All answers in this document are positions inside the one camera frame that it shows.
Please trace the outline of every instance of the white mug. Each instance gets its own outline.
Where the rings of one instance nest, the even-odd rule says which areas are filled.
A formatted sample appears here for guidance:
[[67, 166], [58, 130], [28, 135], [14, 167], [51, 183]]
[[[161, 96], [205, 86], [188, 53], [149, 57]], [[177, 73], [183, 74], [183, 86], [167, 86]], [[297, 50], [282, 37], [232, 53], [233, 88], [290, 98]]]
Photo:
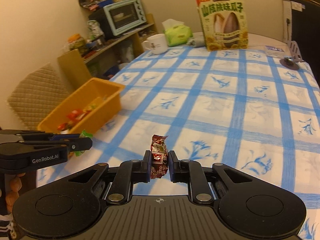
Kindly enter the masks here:
[[168, 50], [167, 40], [164, 34], [156, 34], [142, 43], [144, 50], [150, 50], [153, 54], [162, 54]]

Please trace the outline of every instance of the green candy wrapper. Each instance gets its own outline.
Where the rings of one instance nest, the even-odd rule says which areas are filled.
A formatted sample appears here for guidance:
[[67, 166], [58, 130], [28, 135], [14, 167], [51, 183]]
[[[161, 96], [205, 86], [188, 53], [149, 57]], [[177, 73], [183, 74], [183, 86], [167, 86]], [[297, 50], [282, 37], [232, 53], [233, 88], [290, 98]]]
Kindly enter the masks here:
[[[80, 134], [80, 137], [89, 137], [90, 139], [92, 139], [93, 134], [91, 133], [87, 133], [85, 130], [82, 131], [82, 133]], [[79, 157], [81, 156], [85, 151], [76, 151], [75, 156]]]

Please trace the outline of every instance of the red candy wrapper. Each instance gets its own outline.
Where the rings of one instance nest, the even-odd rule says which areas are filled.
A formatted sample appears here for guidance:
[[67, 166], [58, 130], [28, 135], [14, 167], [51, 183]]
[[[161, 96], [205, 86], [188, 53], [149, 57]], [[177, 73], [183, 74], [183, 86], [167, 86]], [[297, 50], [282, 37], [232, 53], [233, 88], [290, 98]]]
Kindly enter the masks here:
[[168, 171], [167, 136], [153, 135], [151, 142], [151, 179], [161, 179]]

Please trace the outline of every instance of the quilted cushion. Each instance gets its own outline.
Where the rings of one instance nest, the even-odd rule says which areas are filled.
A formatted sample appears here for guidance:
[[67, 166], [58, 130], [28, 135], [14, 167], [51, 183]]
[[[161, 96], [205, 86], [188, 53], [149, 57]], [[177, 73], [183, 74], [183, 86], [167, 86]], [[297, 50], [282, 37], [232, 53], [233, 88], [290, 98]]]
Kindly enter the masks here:
[[31, 130], [68, 96], [54, 68], [47, 64], [29, 74], [7, 99], [21, 122]]

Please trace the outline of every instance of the candy wrapper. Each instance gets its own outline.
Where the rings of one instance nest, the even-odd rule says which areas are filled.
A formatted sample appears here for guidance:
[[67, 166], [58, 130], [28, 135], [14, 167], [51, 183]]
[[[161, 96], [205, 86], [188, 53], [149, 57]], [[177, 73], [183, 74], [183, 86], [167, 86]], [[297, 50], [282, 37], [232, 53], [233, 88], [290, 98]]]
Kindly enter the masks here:
[[151, 142], [151, 179], [161, 179], [168, 171], [167, 136], [153, 135]]
[[[93, 135], [91, 133], [86, 132], [85, 130], [82, 131], [82, 133], [80, 134], [80, 137], [89, 137], [90, 139], [92, 139]], [[76, 151], [74, 152], [75, 156], [79, 157], [82, 154], [84, 154], [85, 151]]]

